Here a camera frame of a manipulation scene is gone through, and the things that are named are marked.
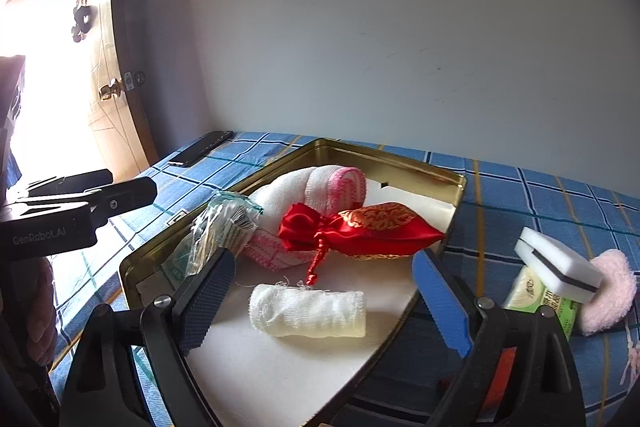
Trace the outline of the person's left hand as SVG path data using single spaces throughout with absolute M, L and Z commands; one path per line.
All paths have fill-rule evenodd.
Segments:
M 26 349 L 29 358 L 39 366 L 53 360 L 56 332 L 54 283 L 51 263 L 47 258 L 38 260 L 37 295 L 32 302 L 27 320 Z

